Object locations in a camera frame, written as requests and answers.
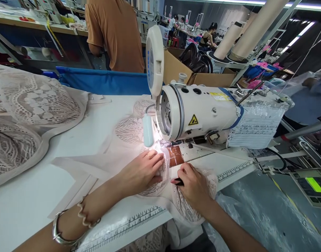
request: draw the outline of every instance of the brown shirt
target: brown shirt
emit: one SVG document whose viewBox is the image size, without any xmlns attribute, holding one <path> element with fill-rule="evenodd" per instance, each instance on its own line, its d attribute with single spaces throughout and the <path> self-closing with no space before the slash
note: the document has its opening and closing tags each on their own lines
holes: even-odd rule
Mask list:
<svg viewBox="0 0 321 252">
<path fill-rule="evenodd" d="M 87 42 L 107 49 L 110 68 L 144 73 L 141 37 L 131 5 L 125 0 L 87 0 L 85 13 Z"/>
</svg>

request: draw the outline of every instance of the fluorescent light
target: fluorescent light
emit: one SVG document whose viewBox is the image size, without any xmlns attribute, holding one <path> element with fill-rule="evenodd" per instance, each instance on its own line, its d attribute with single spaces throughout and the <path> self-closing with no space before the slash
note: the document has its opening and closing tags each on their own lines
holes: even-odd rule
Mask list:
<svg viewBox="0 0 321 252">
<path fill-rule="evenodd" d="M 289 47 L 291 47 L 300 37 L 296 37 L 294 38 L 290 43 L 289 43 Z"/>
<path fill-rule="evenodd" d="M 315 22 L 311 22 L 310 24 L 308 24 L 308 25 L 306 26 L 306 28 L 304 28 L 303 31 L 301 31 L 301 32 L 299 33 L 299 36 L 302 36 L 302 35 L 303 35 L 307 30 L 309 30 L 310 27 L 312 27 L 314 24 L 315 24 Z"/>
<path fill-rule="evenodd" d="M 286 50 L 288 50 L 289 49 L 289 47 L 286 47 L 285 49 L 283 49 L 282 51 L 281 51 L 281 54 L 283 54 Z"/>
<path fill-rule="evenodd" d="M 204 2 L 219 2 L 224 4 L 244 4 L 244 5 L 258 5 L 263 6 L 266 1 L 246 1 L 246 0 L 204 0 Z M 289 8 L 293 3 L 288 3 L 285 5 L 285 8 Z M 321 11 L 321 5 L 307 5 L 307 4 L 298 4 L 296 9 L 303 9 L 309 11 Z"/>
</svg>

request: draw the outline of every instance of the paper tag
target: paper tag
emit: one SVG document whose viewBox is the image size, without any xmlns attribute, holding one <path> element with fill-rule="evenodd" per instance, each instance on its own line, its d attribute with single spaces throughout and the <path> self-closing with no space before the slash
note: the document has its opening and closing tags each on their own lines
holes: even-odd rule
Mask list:
<svg viewBox="0 0 321 252">
<path fill-rule="evenodd" d="M 217 101 L 231 101 L 232 99 L 224 93 L 210 93 Z"/>
<path fill-rule="evenodd" d="M 284 109 L 255 106 L 244 107 L 238 124 L 230 130 L 227 147 L 263 149 L 268 146 L 284 115 Z"/>
</svg>

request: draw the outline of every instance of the yellow warning sticker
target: yellow warning sticker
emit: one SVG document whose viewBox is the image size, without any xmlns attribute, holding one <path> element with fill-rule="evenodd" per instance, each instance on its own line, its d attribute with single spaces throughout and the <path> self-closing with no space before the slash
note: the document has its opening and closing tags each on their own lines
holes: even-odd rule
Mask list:
<svg viewBox="0 0 321 252">
<path fill-rule="evenodd" d="M 193 114 L 192 119 L 191 119 L 191 121 L 189 123 L 189 126 L 195 125 L 195 124 L 198 124 L 198 119 L 197 119 L 196 115 Z"/>
<path fill-rule="evenodd" d="M 231 101 L 232 99 L 224 93 L 210 93 L 217 101 Z"/>
</svg>

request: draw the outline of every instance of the bracelet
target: bracelet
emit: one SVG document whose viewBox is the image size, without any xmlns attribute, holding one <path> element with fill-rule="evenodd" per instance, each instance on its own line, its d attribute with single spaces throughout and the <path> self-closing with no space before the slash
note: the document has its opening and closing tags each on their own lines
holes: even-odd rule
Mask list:
<svg viewBox="0 0 321 252">
<path fill-rule="evenodd" d="M 78 207 L 80 207 L 80 211 L 79 213 L 77 214 L 78 217 L 80 218 L 83 218 L 82 220 L 82 225 L 84 226 L 88 226 L 88 228 L 92 229 L 93 227 L 95 227 L 100 221 L 101 221 L 101 218 L 98 219 L 95 223 L 91 224 L 90 222 L 87 221 L 87 215 L 85 215 L 82 211 L 83 211 L 83 207 L 84 205 L 82 204 L 83 203 L 83 200 L 84 200 L 85 197 L 82 197 L 82 200 L 77 204 Z M 53 221 L 53 230 L 52 230 L 52 235 L 53 235 L 53 240 L 55 240 L 57 243 L 61 244 L 61 245 L 66 245 L 66 246 L 73 246 L 74 244 L 76 244 L 81 238 L 78 238 L 76 240 L 73 240 L 73 241 L 68 241 L 68 240 L 65 240 L 64 238 L 61 237 L 61 234 L 62 232 L 59 232 L 58 231 L 58 219 L 59 217 L 64 213 L 66 212 L 68 209 L 62 211 L 62 212 L 58 212 L 56 215 L 55 215 L 55 218 L 54 218 L 54 221 Z"/>
<path fill-rule="evenodd" d="M 58 219 L 59 217 L 64 213 L 66 212 L 68 209 L 66 210 L 63 210 L 62 212 L 58 212 L 56 215 L 55 215 L 55 219 L 53 221 L 53 240 L 55 240 L 57 243 L 61 244 L 61 245 L 66 245 L 66 246 L 73 246 L 75 243 L 78 242 L 78 240 L 80 239 L 76 239 L 74 241 L 67 241 L 65 240 L 64 238 L 61 237 L 61 234 L 62 232 L 59 232 L 58 231 Z"/>
<path fill-rule="evenodd" d="M 85 215 L 82 211 L 83 211 L 83 207 L 84 205 L 82 204 L 83 203 L 83 200 L 84 200 L 85 196 L 82 197 L 82 200 L 77 204 L 78 207 L 80 207 L 80 211 L 79 213 L 77 214 L 78 217 L 80 218 L 83 218 L 82 220 L 82 225 L 84 226 L 88 226 L 90 229 L 92 229 L 93 227 L 95 227 L 100 221 L 101 221 L 101 218 L 98 219 L 95 223 L 91 224 L 90 222 L 87 222 L 87 215 Z"/>
</svg>

